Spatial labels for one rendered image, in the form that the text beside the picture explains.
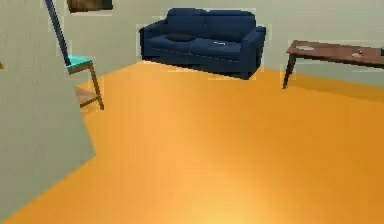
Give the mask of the black cushion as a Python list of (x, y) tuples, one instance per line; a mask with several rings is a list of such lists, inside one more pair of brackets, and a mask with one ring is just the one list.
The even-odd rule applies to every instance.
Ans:
[(168, 34), (165, 38), (173, 42), (190, 42), (196, 39), (195, 36), (190, 34)]

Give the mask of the dark blue sofa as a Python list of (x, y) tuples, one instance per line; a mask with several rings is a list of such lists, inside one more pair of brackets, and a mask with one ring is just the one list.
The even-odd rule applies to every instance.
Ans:
[[(168, 34), (196, 39), (173, 42)], [(164, 19), (140, 29), (141, 58), (249, 79), (261, 65), (265, 36), (266, 28), (248, 11), (172, 8)]]

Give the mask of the teal topped wooden side table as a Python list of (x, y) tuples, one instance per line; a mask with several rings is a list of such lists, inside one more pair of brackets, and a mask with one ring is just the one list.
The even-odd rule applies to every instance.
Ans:
[(69, 58), (69, 62), (70, 62), (70, 65), (67, 66), (68, 73), (70, 75), (72, 75), (72, 74), (75, 74), (75, 73), (78, 73), (78, 72), (81, 72), (84, 70), (89, 70), (90, 75), (91, 75), (91, 79), (92, 79), (92, 83), (93, 83), (93, 87), (94, 87), (93, 91), (85, 90), (85, 89), (80, 88), (80, 87), (74, 87), (75, 94), (76, 94), (77, 99), (79, 101), (80, 107), (83, 108), (83, 107), (97, 101), (100, 109), (103, 110), (104, 109), (104, 103), (103, 103), (102, 95), (100, 92), (100, 87), (99, 87), (99, 83), (97, 80), (93, 61), (91, 59), (83, 57), (83, 56), (69, 55), (68, 58)]

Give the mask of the dark brown wooden table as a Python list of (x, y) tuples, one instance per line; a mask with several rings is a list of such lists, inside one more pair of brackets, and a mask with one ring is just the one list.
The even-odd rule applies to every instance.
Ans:
[[(352, 57), (352, 53), (357, 50), (362, 50), (363, 55)], [(288, 63), (282, 84), (283, 89), (288, 86), (297, 58), (384, 69), (384, 56), (381, 56), (380, 48), (294, 40), (286, 53)]]

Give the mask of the dark blue floor lamp pole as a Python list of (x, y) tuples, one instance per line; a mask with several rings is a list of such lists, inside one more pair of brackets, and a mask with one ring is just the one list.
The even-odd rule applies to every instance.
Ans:
[(51, 19), (53, 28), (54, 28), (55, 33), (56, 33), (56, 37), (57, 37), (57, 40), (58, 40), (58, 43), (60, 46), (60, 50), (61, 50), (61, 53), (62, 53), (63, 58), (64, 58), (64, 63), (66, 66), (70, 66), (71, 62), (70, 62), (70, 59), (68, 56), (66, 42), (65, 42), (63, 32), (62, 32), (61, 27), (60, 27), (60, 22), (58, 20), (58, 16), (57, 16), (53, 1), (52, 0), (44, 0), (44, 1), (46, 4), (48, 13), (50, 15), (50, 19)]

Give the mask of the brown framed wall picture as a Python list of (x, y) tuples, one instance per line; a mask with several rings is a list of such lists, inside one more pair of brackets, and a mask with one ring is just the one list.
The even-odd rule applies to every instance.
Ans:
[(71, 13), (112, 10), (112, 0), (67, 0)]

